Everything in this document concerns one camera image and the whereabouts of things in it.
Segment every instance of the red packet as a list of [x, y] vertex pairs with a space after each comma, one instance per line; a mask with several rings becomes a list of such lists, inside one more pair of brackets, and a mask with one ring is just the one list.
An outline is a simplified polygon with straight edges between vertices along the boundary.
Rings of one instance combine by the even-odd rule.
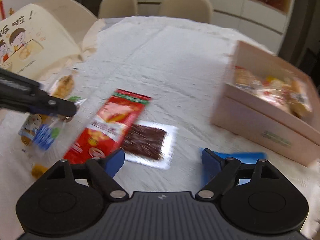
[[64, 155], [70, 163], [104, 158], [118, 149], [150, 97], [117, 89]]

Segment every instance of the ribbed black plate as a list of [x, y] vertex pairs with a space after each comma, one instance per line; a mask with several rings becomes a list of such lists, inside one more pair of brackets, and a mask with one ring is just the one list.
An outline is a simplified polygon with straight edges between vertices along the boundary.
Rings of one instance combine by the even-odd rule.
[[[29, 233], [20, 240], [45, 239]], [[305, 240], [300, 233], [254, 236], [234, 228], [214, 204], [195, 200], [190, 192], [135, 192], [113, 203], [91, 228], [60, 239], [70, 240]]]

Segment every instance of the person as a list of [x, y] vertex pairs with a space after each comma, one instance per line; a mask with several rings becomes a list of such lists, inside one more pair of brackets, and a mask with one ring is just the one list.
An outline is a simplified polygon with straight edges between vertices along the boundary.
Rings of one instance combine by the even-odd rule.
[[4, 40], [0, 41], [0, 65], [2, 65], [9, 58], [10, 48], [7, 47], [7, 44]]
[[26, 30], [24, 28], [18, 28], [11, 33], [9, 42], [10, 45], [14, 47], [14, 52], [26, 44], [24, 41], [26, 38], [25, 32]]

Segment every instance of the white tablecloth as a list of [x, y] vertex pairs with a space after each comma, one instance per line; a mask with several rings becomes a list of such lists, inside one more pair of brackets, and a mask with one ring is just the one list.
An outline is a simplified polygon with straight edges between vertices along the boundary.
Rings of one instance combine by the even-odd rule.
[[[319, 214], [319, 174], [224, 129], [210, 125], [221, 78], [237, 40], [263, 46], [231, 29], [165, 17], [130, 17], [100, 32], [99, 48], [78, 64], [79, 93], [91, 96], [70, 122], [43, 163], [62, 158], [90, 118], [116, 88], [151, 96], [141, 120], [178, 127], [169, 170], [126, 162], [115, 177], [133, 191], [192, 191], [201, 187], [199, 148], [268, 154], [276, 166], [308, 199], [309, 216], [302, 232], [310, 237]], [[34, 182], [31, 165], [17, 135], [26, 114], [9, 113], [0, 129], [0, 239], [22, 233], [15, 203]]]

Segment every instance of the open box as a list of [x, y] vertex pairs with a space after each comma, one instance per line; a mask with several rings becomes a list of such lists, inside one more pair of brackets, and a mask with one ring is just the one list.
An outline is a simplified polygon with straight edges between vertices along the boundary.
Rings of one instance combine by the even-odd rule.
[[[313, 113], [304, 121], [255, 95], [237, 88], [235, 66], [260, 78], [283, 79], [289, 70], [305, 82]], [[320, 100], [312, 80], [279, 57], [240, 41], [226, 70], [212, 123], [241, 135], [304, 166], [320, 157]]]

